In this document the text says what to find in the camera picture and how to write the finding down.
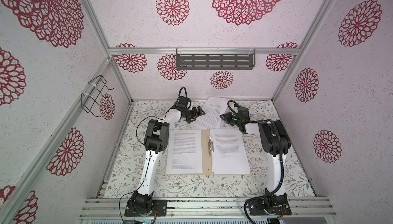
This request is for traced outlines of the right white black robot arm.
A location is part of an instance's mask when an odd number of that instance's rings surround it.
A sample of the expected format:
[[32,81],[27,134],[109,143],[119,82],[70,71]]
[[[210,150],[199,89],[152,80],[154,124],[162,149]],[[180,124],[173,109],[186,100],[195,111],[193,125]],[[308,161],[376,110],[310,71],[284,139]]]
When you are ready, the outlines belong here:
[[228,125],[237,126],[245,134],[260,136],[261,146],[268,155],[268,183],[265,193],[252,197],[244,203],[244,213],[250,223],[255,223],[250,214],[257,210],[268,215],[279,215],[279,220],[286,214],[292,214],[286,192],[285,160],[291,141],[280,120],[251,120],[249,109],[240,106],[237,102],[229,100],[227,107],[230,110],[221,114],[220,118]]

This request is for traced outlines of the brown cardboard folder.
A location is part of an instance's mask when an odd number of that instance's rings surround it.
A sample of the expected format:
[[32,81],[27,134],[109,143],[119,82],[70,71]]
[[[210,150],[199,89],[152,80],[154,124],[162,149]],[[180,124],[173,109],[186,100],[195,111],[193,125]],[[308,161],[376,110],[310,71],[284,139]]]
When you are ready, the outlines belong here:
[[202,163],[203,172],[198,175],[214,175],[212,170],[213,143],[210,137],[210,129],[200,130],[202,139]]

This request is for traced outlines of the printed paper sheet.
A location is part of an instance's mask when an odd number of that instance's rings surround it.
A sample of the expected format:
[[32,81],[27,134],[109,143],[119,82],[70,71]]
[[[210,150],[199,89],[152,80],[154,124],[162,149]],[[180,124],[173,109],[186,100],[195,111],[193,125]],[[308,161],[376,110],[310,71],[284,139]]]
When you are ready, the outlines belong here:
[[227,109],[229,99],[220,97],[209,97],[202,106],[204,115],[198,117],[192,124],[197,129],[219,129],[221,127],[220,115],[224,114]]
[[172,130],[169,133],[166,174],[201,174],[202,139],[200,130]]
[[219,175],[251,173],[243,134],[237,129],[211,129],[212,170]]

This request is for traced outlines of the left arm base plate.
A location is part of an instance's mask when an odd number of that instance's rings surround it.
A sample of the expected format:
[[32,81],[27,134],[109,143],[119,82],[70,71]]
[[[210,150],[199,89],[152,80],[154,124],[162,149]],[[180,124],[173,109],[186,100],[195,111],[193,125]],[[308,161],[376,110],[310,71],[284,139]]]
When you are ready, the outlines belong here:
[[162,217],[166,216],[168,200],[152,200],[151,203],[136,204],[130,199],[127,202],[125,217]]

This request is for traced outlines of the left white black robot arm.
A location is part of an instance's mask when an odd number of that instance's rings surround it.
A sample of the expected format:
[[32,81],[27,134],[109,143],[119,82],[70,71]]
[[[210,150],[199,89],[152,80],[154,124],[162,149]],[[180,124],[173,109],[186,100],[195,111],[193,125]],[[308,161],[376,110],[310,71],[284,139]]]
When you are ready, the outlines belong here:
[[121,196],[130,196],[124,213],[120,214],[121,217],[158,215],[158,210],[153,205],[154,181],[160,158],[169,145],[171,125],[178,122],[190,124],[206,114],[201,107],[191,105],[192,101],[187,95],[186,88],[181,87],[175,103],[167,110],[163,118],[149,115],[139,122],[138,125],[141,125],[142,122],[148,121],[143,141],[138,140],[145,149],[144,167],[136,190]]

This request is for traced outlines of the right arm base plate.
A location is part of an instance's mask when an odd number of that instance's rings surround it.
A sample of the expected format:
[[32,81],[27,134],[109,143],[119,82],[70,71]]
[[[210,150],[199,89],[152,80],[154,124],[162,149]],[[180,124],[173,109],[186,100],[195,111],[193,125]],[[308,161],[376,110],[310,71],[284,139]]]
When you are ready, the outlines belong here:
[[270,196],[263,199],[256,199],[248,204],[250,214],[257,215],[291,215],[288,200],[283,196]]

